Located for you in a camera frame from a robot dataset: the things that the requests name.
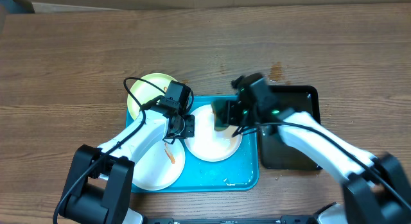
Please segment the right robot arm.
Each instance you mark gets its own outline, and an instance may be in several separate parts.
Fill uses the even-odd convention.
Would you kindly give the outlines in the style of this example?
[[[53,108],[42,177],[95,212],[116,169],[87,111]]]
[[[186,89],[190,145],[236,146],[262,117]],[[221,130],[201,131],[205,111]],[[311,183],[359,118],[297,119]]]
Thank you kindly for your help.
[[[317,163],[342,187],[344,204],[314,214],[312,223],[410,223],[410,182],[400,161],[376,157],[320,125],[307,112],[258,103],[223,103],[216,126],[237,126],[236,134],[276,126],[282,141]]]

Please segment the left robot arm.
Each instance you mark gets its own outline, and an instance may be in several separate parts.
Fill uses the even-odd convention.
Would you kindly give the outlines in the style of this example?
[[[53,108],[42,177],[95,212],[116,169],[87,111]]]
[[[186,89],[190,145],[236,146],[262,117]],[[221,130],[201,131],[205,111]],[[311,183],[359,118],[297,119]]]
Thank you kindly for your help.
[[[173,144],[194,132],[193,115],[148,110],[97,148],[80,146],[53,222],[62,216],[78,223],[144,223],[144,216],[129,207],[135,164],[157,142]]]

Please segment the white plate with orange stain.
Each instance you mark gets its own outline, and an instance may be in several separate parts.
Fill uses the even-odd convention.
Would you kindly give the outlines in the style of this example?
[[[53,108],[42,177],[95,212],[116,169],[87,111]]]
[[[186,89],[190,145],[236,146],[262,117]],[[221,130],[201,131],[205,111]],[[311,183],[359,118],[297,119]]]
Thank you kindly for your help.
[[[132,183],[140,189],[158,191],[172,185],[182,174],[186,161],[180,141],[155,143],[136,163]]]

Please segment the white plate with red stain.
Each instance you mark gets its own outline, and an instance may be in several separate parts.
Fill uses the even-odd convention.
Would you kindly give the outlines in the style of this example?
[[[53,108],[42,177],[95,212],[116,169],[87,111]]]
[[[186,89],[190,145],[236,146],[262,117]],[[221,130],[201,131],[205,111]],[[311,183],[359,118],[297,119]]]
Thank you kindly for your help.
[[[242,135],[233,137],[235,126],[222,131],[214,129],[214,113],[210,104],[196,108],[194,137],[184,142],[188,150],[198,159],[207,162],[218,162],[229,158],[240,147]]]

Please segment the green yellow sponge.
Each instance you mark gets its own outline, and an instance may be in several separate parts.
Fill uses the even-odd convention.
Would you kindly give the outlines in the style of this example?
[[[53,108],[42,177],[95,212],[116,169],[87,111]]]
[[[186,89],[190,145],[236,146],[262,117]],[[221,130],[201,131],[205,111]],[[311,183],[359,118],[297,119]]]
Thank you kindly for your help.
[[[218,99],[211,103],[211,108],[214,114],[214,130],[221,132],[226,130],[227,124],[227,101]]]

